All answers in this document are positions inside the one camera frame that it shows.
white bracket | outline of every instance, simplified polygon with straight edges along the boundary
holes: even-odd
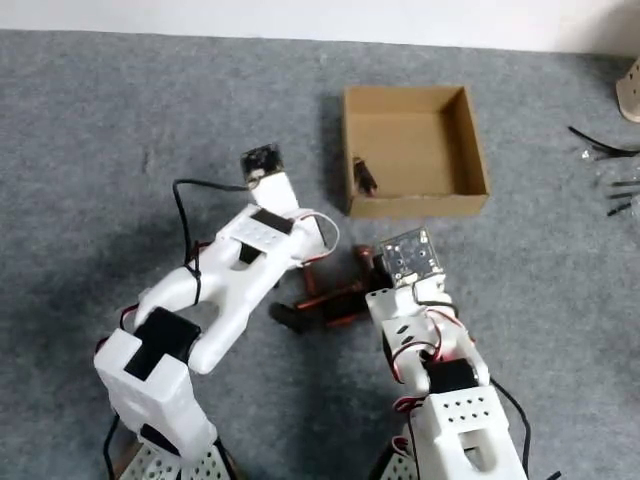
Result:
[[[616,84],[620,111],[627,120],[640,123],[640,58]]]

circuit board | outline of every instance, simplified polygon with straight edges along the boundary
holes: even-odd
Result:
[[[444,273],[424,227],[380,242],[378,247],[394,288]]]

gray carpet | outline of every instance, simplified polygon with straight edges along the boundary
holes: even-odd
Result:
[[[413,221],[341,213],[345,85],[467,84],[493,195],[481,215],[426,219],[493,374],[534,427],[531,478],[631,480],[640,471],[639,229],[607,218],[575,124],[640,144],[612,85],[630,62],[589,56],[315,43],[0,33],[0,477],[102,479],[110,423],[92,368],[120,308],[180,262],[170,182],[240,181],[242,152],[278,142],[303,205],[344,238]],[[207,239],[245,194],[185,193]],[[323,269],[328,283],[346,271]],[[365,478],[400,419],[368,320],[302,338],[269,301],[213,374],[205,410],[251,478]],[[206,308],[193,313],[204,318]],[[518,449],[522,427],[507,406]],[[114,455],[128,437],[120,433]]]

black plastic part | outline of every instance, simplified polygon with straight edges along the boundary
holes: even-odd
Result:
[[[287,235],[289,235],[291,230],[293,230],[293,220],[271,213],[269,210],[265,210],[264,208],[261,208],[251,215],[251,218],[260,223],[264,223],[279,232],[286,233]]]
[[[324,323],[322,317],[318,315],[297,310],[283,303],[272,303],[269,306],[269,315],[297,334],[313,330]]]
[[[247,182],[284,170],[280,150],[275,143],[249,150],[242,155],[242,173]]]
[[[358,157],[353,159],[353,175],[361,191],[370,197],[375,195],[378,184],[363,159]]]
[[[453,392],[478,386],[473,367],[464,358],[448,362],[423,361],[423,367],[429,375],[430,393]]]
[[[154,445],[158,445],[160,448],[165,449],[169,453],[180,456],[180,452],[173,443],[167,440],[167,437],[162,435],[159,431],[146,423],[140,429],[140,436],[146,438]]]
[[[142,345],[127,363],[125,372],[145,381],[165,353],[187,363],[191,345],[200,332],[200,327],[187,319],[156,308],[134,333]]]
[[[260,256],[262,252],[251,245],[243,243],[240,247],[240,261],[251,265],[253,261]]]

white 3d-printed part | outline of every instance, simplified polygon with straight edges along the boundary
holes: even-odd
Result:
[[[387,468],[382,472],[380,480],[417,480],[417,478],[416,463],[408,457],[394,453]]]
[[[120,480],[175,480],[180,473],[176,460],[155,454],[143,446],[129,466],[120,476]],[[230,480],[220,451],[212,445],[204,458],[191,468],[182,469],[182,480]]]
[[[640,123],[640,58],[616,84],[620,111],[627,120]]]

